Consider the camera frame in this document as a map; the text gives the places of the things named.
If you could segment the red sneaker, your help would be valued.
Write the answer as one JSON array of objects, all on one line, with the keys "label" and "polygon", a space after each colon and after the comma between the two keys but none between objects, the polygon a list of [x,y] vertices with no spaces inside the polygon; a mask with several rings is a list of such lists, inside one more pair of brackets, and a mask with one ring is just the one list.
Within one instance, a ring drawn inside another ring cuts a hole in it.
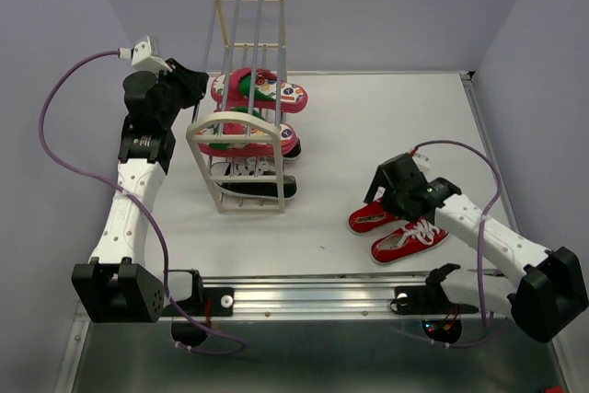
[{"label": "red sneaker", "polygon": [[354,234],[365,234],[398,221],[400,218],[386,212],[380,200],[374,200],[350,214],[347,224]]},{"label": "red sneaker", "polygon": [[432,249],[446,240],[448,232],[422,219],[407,223],[393,233],[379,238],[371,247],[372,258],[387,264]]}]

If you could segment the beige chrome shoe shelf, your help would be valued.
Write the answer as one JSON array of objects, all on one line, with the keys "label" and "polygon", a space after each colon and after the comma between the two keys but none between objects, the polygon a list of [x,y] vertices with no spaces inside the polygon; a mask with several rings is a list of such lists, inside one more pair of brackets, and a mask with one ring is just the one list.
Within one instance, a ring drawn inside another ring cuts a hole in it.
[{"label": "beige chrome shoe shelf", "polygon": [[286,126],[285,0],[213,0],[201,67],[215,35],[213,111],[193,113],[186,140],[218,213],[278,213],[286,206],[283,160],[297,142]]}]

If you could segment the black sneaker white laces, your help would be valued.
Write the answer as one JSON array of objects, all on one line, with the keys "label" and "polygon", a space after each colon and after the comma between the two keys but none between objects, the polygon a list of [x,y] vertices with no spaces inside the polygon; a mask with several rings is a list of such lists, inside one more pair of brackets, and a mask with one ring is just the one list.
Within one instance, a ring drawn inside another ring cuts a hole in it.
[{"label": "black sneaker white laces", "polygon": [[[275,183],[268,182],[222,182],[215,187],[223,194],[233,197],[262,198],[278,200],[278,188]],[[297,192],[297,183],[294,176],[284,176],[283,195],[285,200],[292,199]]]}]

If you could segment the pink flip-flop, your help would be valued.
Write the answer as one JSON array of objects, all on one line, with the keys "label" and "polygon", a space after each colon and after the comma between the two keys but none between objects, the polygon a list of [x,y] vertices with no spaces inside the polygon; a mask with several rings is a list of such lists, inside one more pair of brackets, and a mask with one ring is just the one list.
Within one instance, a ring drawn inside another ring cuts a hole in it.
[{"label": "pink flip-flop", "polygon": [[[297,113],[308,102],[307,92],[299,85],[282,81],[280,95],[277,95],[277,75],[267,69],[258,68],[253,87],[255,109],[276,110],[277,98],[281,99],[281,112]],[[251,83],[251,68],[238,69],[228,77],[226,104],[230,107],[247,107]]]},{"label": "pink flip-flop", "polygon": [[187,140],[202,154],[216,157],[282,156],[299,142],[288,123],[279,126],[266,121],[259,112],[247,108],[216,111],[200,118],[187,131]]}]

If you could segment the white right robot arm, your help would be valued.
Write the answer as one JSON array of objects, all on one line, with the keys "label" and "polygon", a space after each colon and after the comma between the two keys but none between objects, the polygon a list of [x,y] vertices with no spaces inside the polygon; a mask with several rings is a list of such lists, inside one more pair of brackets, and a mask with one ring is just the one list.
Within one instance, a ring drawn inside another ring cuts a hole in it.
[{"label": "white right robot arm", "polygon": [[377,167],[365,202],[372,202],[379,189],[384,191],[386,213],[444,230],[498,270],[490,275],[447,263],[432,270],[424,283],[397,287],[390,303],[394,313],[433,316],[455,307],[467,314],[488,310],[546,343],[587,309],[581,264],[571,250],[551,250],[520,236],[483,213],[452,182],[428,180],[410,154]]}]

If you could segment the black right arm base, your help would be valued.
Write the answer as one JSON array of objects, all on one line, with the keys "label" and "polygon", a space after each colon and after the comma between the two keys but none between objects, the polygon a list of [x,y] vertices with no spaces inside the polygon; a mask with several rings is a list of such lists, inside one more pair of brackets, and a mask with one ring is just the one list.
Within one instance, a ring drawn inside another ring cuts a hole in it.
[{"label": "black right arm base", "polygon": [[388,303],[399,316],[422,316],[423,341],[446,349],[466,350],[485,343],[488,336],[461,343],[460,316],[480,312],[477,274],[447,263],[432,270],[418,285],[401,285]]}]

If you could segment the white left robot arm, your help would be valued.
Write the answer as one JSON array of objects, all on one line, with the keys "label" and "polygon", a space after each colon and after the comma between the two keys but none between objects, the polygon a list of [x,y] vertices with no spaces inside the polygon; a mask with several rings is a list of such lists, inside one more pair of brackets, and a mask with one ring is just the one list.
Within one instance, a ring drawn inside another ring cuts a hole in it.
[{"label": "white left robot arm", "polygon": [[175,59],[157,74],[137,71],[123,81],[127,115],[121,129],[118,178],[102,236],[72,283],[96,323],[155,322],[165,305],[163,279],[145,267],[148,220],[168,174],[181,110],[204,97],[208,75]]}]

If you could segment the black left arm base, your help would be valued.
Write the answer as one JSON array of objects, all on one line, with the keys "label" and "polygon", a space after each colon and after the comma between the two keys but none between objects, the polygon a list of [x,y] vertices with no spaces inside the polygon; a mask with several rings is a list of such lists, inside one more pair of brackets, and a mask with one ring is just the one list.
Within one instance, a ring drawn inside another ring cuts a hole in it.
[{"label": "black left arm base", "polygon": [[161,318],[170,318],[171,338],[180,345],[198,348],[211,335],[203,328],[210,329],[214,319],[233,317],[235,290],[230,286],[203,283],[196,270],[172,270],[168,273],[169,292],[173,299],[201,327],[195,327],[178,310],[167,303]]}]

